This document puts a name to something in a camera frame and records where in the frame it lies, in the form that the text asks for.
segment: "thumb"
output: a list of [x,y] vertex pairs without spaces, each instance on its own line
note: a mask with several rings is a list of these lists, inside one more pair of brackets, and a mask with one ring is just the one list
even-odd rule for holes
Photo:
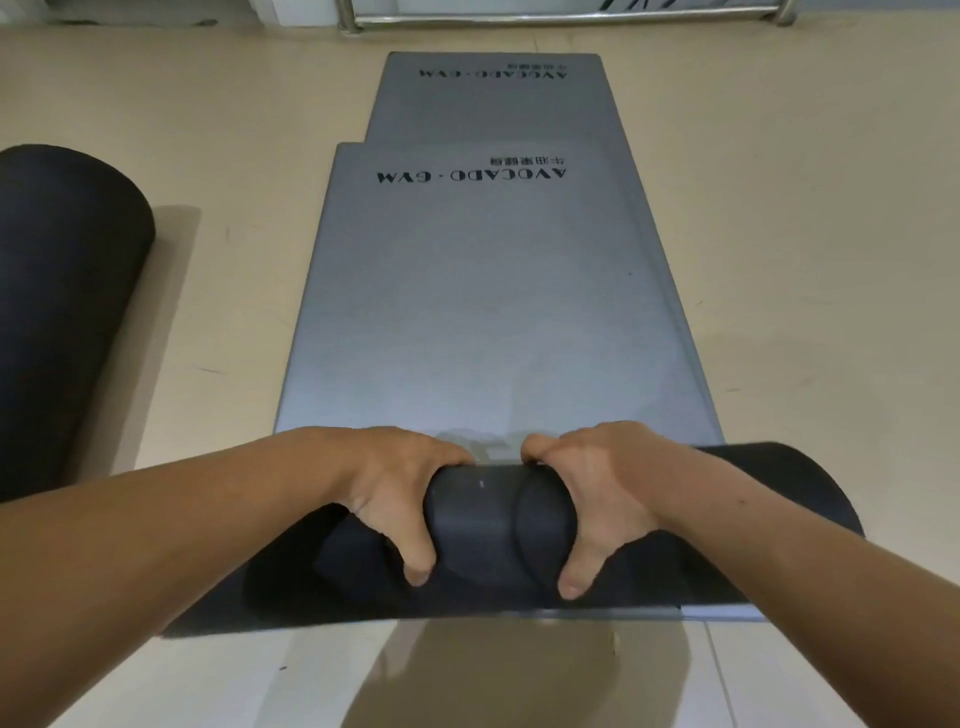
[[564,599],[582,596],[593,584],[608,556],[610,552],[606,548],[585,538],[584,534],[578,531],[564,570],[560,572],[560,582],[557,584],[560,596]]
[[422,503],[405,498],[394,504],[384,536],[394,542],[403,558],[403,575],[415,587],[426,583],[437,563],[437,551],[423,519]]
[[545,462],[547,453],[560,443],[556,437],[534,433],[527,435],[520,446],[520,459],[524,463]]

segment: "wrist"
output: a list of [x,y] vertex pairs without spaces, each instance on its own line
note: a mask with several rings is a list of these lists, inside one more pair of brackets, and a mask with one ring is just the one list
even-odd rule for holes
[[667,477],[650,505],[654,519],[666,531],[686,538],[697,513],[721,492],[718,484],[736,470],[729,463],[700,450],[682,450],[663,468]]
[[337,427],[298,427],[258,441],[266,466],[265,480],[276,481],[302,514],[337,500],[350,478],[343,430]]

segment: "forearm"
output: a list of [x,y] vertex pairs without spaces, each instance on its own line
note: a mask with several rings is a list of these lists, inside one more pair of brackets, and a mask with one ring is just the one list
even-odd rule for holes
[[0,507],[0,723],[45,725],[321,505],[322,489],[306,488],[306,473],[289,457],[304,437],[316,433],[285,433]]
[[960,588],[708,456],[664,519],[871,726],[956,725]]

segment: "gray yoga mat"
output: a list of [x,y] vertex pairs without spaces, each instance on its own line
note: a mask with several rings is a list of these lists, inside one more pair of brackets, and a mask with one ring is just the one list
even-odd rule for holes
[[[661,281],[663,301],[683,344],[711,422],[699,444],[720,444],[723,433],[707,380],[684,316],[676,285],[636,172],[627,137],[599,56],[587,54],[392,53],[377,90],[367,142],[458,143],[535,138],[542,147],[520,154],[541,157],[550,142],[593,142],[606,155],[613,184],[636,228],[637,244]],[[491,146],[491,160],[504,166],[523,157]]]
[[608,420],[711,442],[650,234],[587,143],[340,145],[276,428],[389,423],[494,460]]

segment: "logo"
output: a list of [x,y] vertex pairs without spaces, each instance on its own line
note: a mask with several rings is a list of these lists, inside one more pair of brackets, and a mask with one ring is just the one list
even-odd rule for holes
[[[455,169],[448,175],[436,175],[437,179],[447,179],[454,182],[483,182],[490,180],[562,180],[566,174],[565,167],[520,167],[519,169]],[[435,177],[431,172],[377,172],[376,178],[380,184],[416,184],[426,183]]]
[[461,79],[461,78],[474,78],[474,79],[565,79],[566,71],[547,71],[547,70],[516,70],[507,69],[507,70],[478,70],[478,71],[460,71],[453,69],[420,69],[420,76],[422,78],[437,78],[437,79]]

